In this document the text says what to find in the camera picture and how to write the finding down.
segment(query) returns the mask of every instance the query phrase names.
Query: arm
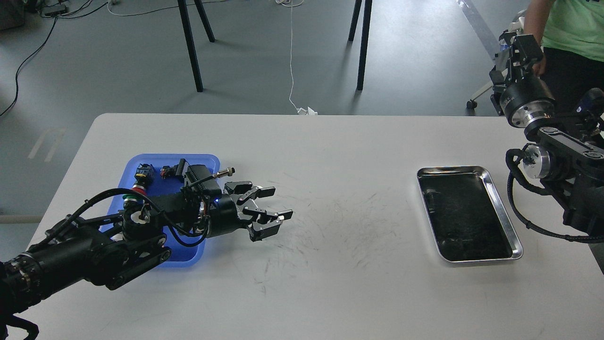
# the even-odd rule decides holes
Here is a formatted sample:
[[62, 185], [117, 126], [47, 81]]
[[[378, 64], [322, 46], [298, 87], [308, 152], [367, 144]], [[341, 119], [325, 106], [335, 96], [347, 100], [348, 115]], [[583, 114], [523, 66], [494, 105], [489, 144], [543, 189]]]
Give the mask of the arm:
[[[555, 0], [532, 0], [528, 5], [526, 15], [524, 16], [524, 34], [532, 34], [541, 45], [545, 24], [550, 17], [551, 7]], [[542, 62], [533, 66], [533, 71], [537, 76], [545, 72], [545, 57]]]

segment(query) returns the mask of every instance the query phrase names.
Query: screw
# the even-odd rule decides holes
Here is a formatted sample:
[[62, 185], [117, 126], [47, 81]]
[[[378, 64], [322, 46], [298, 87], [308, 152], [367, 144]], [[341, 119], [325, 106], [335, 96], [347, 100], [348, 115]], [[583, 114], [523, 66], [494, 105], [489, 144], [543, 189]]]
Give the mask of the screw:
[[171, 254], [172, 254], [172, 253], [170, 253], [170, 252], [165, 252], [165, 253], [163, 253], [163, 254], [161, 255], [161, 261], [162, 261], [162, 262], [164, 262], [165, 260], [167, 260], [167, 259], [170, 257], [170, 255], [171, 255]]
[[599, 152], [595, 152], [595, 151], [586, 151], [583, 153], [584, 155], [586, 155], [589, 158], [593, 158], [593, 159], [602, 159], [604, 158], [604, 155], [599, 153]]

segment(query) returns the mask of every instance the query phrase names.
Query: chair wheel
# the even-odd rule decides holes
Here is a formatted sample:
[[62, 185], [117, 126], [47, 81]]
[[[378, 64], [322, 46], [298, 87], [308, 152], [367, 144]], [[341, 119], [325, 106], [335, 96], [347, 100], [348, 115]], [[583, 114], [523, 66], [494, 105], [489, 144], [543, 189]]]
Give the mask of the chair wheel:
[[476, 108], [476, 106], [478, 106], [478, 103], [476, 103], [476, 102], [475, 102], [475, 101], [473, 101], [473, 100], [468, 100], [468, 102], [466, 102], [466, 108], [467, 108], [467, 109], [470, 109], [470, 110], [471, 110], [471, 109], [475, 109], [475, 108]]

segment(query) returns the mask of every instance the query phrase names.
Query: power strip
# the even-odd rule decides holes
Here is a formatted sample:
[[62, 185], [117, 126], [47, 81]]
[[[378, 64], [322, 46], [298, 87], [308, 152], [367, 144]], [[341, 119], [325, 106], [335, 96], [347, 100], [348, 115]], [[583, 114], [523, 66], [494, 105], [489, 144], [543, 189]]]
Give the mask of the power strip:
[[42, 9], [42, 14], [44, 16], [55, 16], [67, 13], [69, 10], [65, 5], [58, 5], [52, 7], [45, 7]]

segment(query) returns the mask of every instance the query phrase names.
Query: white cable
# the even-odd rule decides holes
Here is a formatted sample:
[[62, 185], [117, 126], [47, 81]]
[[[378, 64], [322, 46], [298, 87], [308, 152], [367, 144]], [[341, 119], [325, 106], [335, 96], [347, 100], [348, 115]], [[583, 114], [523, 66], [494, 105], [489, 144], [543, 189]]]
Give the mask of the white cable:
[[299, 4], [295, 4], [295, 5], [286, 5], [286, 4], [290, 3], [290, 1], [289, 1], [289, 0], [286, 0], [286, 1], [287, 1], [287, 2], [282, 2], [282, 3], [281, 3], [281, 5], [282, 5], [282, 6], [285, 6], [285, 7], [292, 7], [292, 8], [294, 8], [294, 7], [298, 7], [298, 6], [300, 6], [301, 4], [304, 4], [304, 0], [300, 1], [300, 3], [299, 3]]
[[[202, 4], [210, 4], [212, 2], [225, 2], [227, 0], [214, 0], [214, 1], [202, 1]], [[163, 10], [169, 10], [170, 8], [178, 8], [178, 6], [169, 6], [169, 7], [164, 7], [164, 8], [159, 8], [157, 10], [152, 10], [152, 11], [148, 11], [148, 12], [143, 12], [143, 13], [134, 13], [134, 14], [118, 14], [118, 13], [114, 13], [111, 11], [111, 1], [107, 2], [107, 10], [113, 14], [113, 15], [117, 15], [117, 16], [137, 16], [137, 15], [144, 15], [144, 14], [149, 14], [149, 13], [154, 13], [157, 11], [163, 11]]]
[[275, 0], [275, 2], [278, 3], [278, 4], [280, 4], [280, 5], [283, 5], [285, 7], [298, 7], [301, 4], [304, 4], [304, 0], [300, 1], [300, 3], [296, 4], [296, 5], [286, 5], [286, 4], [290, 3], [290, 2], [292, 2], [292, 0]]
[[294, 102], [292, 101], [292, 94], [294, 93], [294, 70], [292, 68], [292, 59], [294, 58], [294, 8], [293, 7], [291, 7], [291, 12], [290, 12], [289, 18], [291, 20], [290, 28], [291, 28], [291, 32], [292, 32], [291, 41], [290, 41], [290, 45], [289, 45], [289, 72], [292, 75], [292, 89], [289, 92], [289, 102], [294, 106], [294, 108], [299, 113], [301, 108], [298, 109], [296, 104], [294, 104]]

